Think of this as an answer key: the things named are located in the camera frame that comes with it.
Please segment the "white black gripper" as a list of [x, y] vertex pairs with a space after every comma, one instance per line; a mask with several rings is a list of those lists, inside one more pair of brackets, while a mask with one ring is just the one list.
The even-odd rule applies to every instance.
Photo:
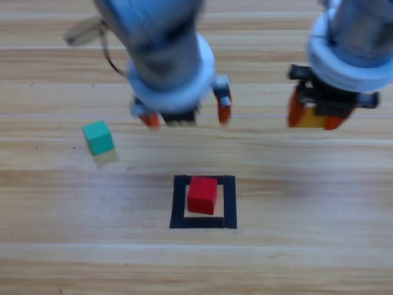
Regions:
[[302, 117], [326, 117], [324, 129], [335, 130], [355, 109], [377, 108], [379, 90], [392, 81], [392, 16], [322, 14], [306, 53], [309, 64], [288, 71], [297, 81], [288, 127]]
[[220, 124], [227, 124], [232, 116], [232, 97], [228, 76], [216, 74], [216, 60], [207, 40], [196, 35], [200, 65], [185, 84], [169, 90], [154, 89], [142, 80], [133, 62], [130, 63], [129, 82], [134, 91], [130, 108], [148, 128], [160, 128], [159, 116], [165, 123], [193, 124], [201, 102], [212, 91], [217, 100]]

